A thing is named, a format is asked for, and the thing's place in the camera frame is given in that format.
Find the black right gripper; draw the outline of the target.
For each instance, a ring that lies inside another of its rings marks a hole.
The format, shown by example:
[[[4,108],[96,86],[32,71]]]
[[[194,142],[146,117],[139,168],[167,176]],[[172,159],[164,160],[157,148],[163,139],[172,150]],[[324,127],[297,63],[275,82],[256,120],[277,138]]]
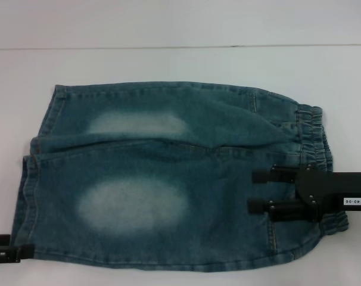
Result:
[[[297,201],[248,199],[249,214],[267,213],[272,222],[320,222],[328,214],[361,212],[361,172],[329,172],[313,165],[273,165],[270,169],[252,171],[251,180],[252,183],[295,183]]]

